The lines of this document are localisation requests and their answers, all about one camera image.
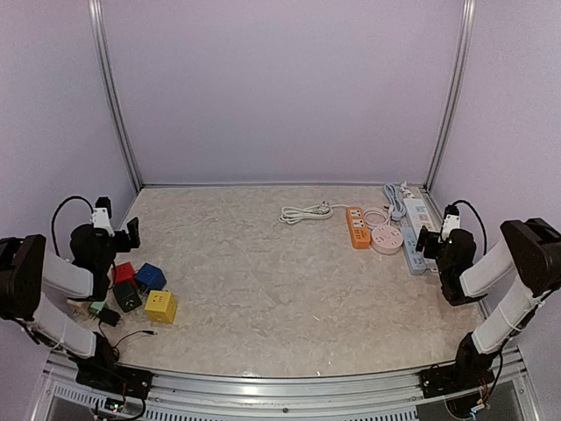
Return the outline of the pink round power strip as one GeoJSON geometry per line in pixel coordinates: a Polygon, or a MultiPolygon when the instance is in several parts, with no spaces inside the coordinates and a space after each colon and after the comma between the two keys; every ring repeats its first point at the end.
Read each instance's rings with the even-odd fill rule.
{"type": "Polygon", "coordinates": [[[374,251],[384,255],[393,255],[400,251],[403,235],[398,228],[391,225],[391,214],[387,210],[366,209],[364,220],[371,234],[371,247],[374,251]]]}

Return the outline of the mint green plug adapter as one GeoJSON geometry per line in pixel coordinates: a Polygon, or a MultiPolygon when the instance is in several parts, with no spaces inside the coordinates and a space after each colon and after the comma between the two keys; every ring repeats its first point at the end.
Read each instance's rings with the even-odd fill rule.
{"type": "Polygon", "coordinates": [[[92,302],[88,308],[88,311],[90,318],[97,319],[98,321],[103,321],[104,317],[106,316],[106,302],[92,302]]]}

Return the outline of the black power adapter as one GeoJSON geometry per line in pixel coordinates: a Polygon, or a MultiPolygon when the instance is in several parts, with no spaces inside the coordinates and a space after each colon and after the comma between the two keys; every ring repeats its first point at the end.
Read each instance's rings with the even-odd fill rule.
{"type": "MultiPolygon", "coordinates": [[[[119,323],[121,317],[120,315],[110,309],[107,308],[103,308],[97,315],[98,318],[98,330],[101,333],[101,335],[105,338],[108,339],[106,333],[104,332],[102,325],[108,325],[109,327],[116,327],[117,324],[119,323]]],[[[125,334],[121,339],[119,339],[116,343],[114,344],[110,344],[111,347],[113,349],[118,349],[118,347],[121,345],[122,342],[124,342],[126,339],[132,338],[135,335],[140,335],[140,334],[144,334],[144,335],[149,335],[149,336],[155,336],[157,334],[157,332],[153,331],[153,330],[137,330],[128,334],[125,334]]]]}

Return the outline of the beige plug adapter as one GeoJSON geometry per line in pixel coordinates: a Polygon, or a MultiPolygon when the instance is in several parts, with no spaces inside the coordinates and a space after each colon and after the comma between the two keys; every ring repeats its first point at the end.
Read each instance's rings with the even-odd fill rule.
{"type": "Polygon", "coordinates": [[[88,319],[91,318],[91,302],[89,301],[75,301],[72,299],[67,300],[67,306],[71,310],[74,319],[88,319]]]}

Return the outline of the orange power strip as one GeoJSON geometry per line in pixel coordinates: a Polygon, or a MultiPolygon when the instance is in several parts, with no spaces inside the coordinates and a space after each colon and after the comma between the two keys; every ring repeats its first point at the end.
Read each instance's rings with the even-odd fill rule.
{"type": "Polygon", "coordinates": [[[295,225],[305,220],[325,220],[333,216],[334,210],[345,210],[345,220],[350,233],[352,247],[356,250],[366,250],[371,246],[371,231],[367,227],[364,212],[359,207],[346,204],[330,204],[323,201],[306,208],[284,206],[280,210],[279,222],[295,225]]]}

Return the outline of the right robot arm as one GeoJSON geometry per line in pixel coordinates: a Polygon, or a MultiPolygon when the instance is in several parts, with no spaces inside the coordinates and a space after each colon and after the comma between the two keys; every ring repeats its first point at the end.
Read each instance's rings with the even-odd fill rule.
{"type": "Polygon", "coordinates": [[[541,218],[507,220],[501,239],[481,259],[473,235],[449,219],[440,232],[422,228],[416,249],[437,264],[441,290],[453,306],[475,303],[505,275],[512,284],[485,321],[461,340],[442,377],[456,389],[485,379],[508,341],[525,328],[542,302],[560,288],[560,233],[541,218]]]}

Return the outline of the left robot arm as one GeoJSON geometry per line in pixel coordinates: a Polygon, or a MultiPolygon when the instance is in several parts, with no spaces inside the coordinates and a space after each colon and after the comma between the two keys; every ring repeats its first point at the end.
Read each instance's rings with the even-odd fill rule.
{"type": "Polygon", "coordinates": [[[74,259],[46,248],[42,234],[1,240],[1,319],[17,323],[36,343],[60,348],[106,390],[123,380],[113,346],[99,332],[80,326],[48,296],[55,291],[77,302],[101,302],[116,285],[115,259],[140,246],[139,220],[109,233],[90,223],[71,233],[74,259]]]}

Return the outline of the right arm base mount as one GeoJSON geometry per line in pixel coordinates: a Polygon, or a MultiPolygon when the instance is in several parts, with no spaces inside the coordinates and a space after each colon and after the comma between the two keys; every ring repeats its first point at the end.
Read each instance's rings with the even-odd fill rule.
{"type": "Polygon", "coordinates": [[[483,373],[467,373],[458,375],[454,365],[432,366],[419,373],[419,380],[425,399],[458,393],[468,389],[474,389],[483,383],[494,382],[492,370],[483,373]]]}

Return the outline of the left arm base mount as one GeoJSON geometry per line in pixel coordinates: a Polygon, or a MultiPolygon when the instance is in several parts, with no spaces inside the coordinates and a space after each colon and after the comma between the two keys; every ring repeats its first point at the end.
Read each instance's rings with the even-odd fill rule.
{"type": "Polygon", "coordinates": [[[153,373],[143,369],[116,366],[113,369],[79,366],[76,382],[125,397],[147,399],[153,382],[153,373]]]}

